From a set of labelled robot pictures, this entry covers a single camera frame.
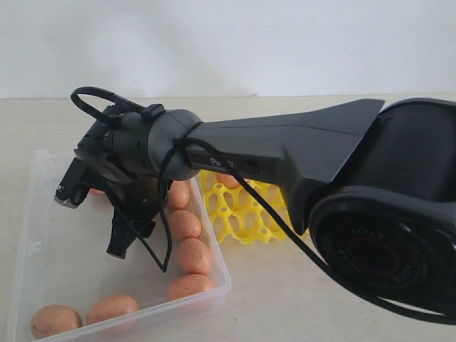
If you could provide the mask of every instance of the yellow egg tray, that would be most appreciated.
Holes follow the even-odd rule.
[[[219,244],[229,235],[241,244],[255,241],[267,244],[272,239],[281,241],[286,237],[271,215],[241,185],[229,189],[217,181],[214,172],[202,170],[199,175],[204,205]],[[291,226],[279,188],[253,180],[247,182]]]

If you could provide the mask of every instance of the motor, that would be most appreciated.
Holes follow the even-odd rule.
[[[79,95],[114,104],[100,112]],[[95,122],[55,199],[76,208],[91,187],[106,192],[115,209],[107,253],[125,258],[139,239],[166,271],[163,209],[172,182],[203,169],[231,174],[353,294],[404,316],[456,323],[456,103],[414,98],[384,108],[362,99],[204,123],[188,110],[143,107],[100,88],[78,88],[71,99]],[[294,232],[245,179],[280,187]],[[157,214],[167,231],[163,263],[144,241]],[[307,229],[321,257],[299,238]]]

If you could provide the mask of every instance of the transparent plastic tray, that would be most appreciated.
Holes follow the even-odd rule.
[[[189,181],[192,196],[187,209],[202,221],[202,238],[214,257],[209,277],[216,288],[167,302],[165,295],[170,282],[184,275],[177,265],[176,243],[165,274],[139,241],[129,248],[125,260],[109,256],[105,250],[113,209],[104,196],[88,195],[78,209],[62,207],[53,201],[56,187],[72,158],[72,153],[52,155],[47,150],[33,154],[7,342],[35,341],[30,332],[30,319],[48,304],[73,307],[84,323],[90,307],[111,294],[133,296],[141,310],[91,326],[84,324],[83,328],[41,339],[41,342],[151,341],[153,325],[161,318],[179,319],[192,312],[189,309],[201,309],[200,302],[209,302],[207,309],[223,303],[231,290],[231,279],[204,208],[197,177]],[[161,222],[147,241],[163,260],[166,237]],[[135,321],[135,326],[127,333],[117,337],[105,337],[102,333],[130,321]]]

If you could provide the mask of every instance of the brown egg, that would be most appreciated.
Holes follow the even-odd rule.
[[[187,273],[207,275],[212,268],[212,254],[199,239],[189,238],[179,243],[177,251],[179,265]]]
[[[93,188],[89,190],[89,193],[92,194],[93,196],[101,196],[101,195],[105,194],[104,191],[93,189]]]
[[[168,214],[167,220],[170,225],[171,235],[177,241],[188,239],[189,237],[198,239],[201,236],[201,221],[192,212],[176,210]]]
[[[107,319],[130,314],[139,311],[140,306],[136,299],[124,294],[115,294],[105,297],[92,306],[87,314],[87,324],[94,324]],[[129,331],[135,325],[134,321],[109,328],[103,333],[112,335]]]
[[[32,317],[30,330],[33,337],[40,339],[65,333],[83,326],[75,309],[60,304],[44,306]]]
[[[167,206],[171,210],[185,209],[190,201],[190,186],[186,182],[174,181],[168,192]]]
[[[187,274],[174,280],[168,289],[167,300],[175,301],[176,299],[198,294],[215,289],[211,279],[201,274]]]
[[[217,181],[222,183],[228,189],[234,189],[239,186],[239,182],[231,175],[224,175],[223,173],[216,173]]]

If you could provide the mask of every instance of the table surface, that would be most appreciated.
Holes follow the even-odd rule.
[[[456,94],[302,98],[141,99],[186,108],[205,121],[298,113],[357,98],[387,103],[409,97],[456,100]],[[6,332],[31,154],[71,151],[92,120],[68,99],[0,100],[0,336]],[[453,341],[456,329],[412,321],[376,308],[330,281],[290,241],[221,245],[232,291],[204,318],[168,321],[153,341]]]

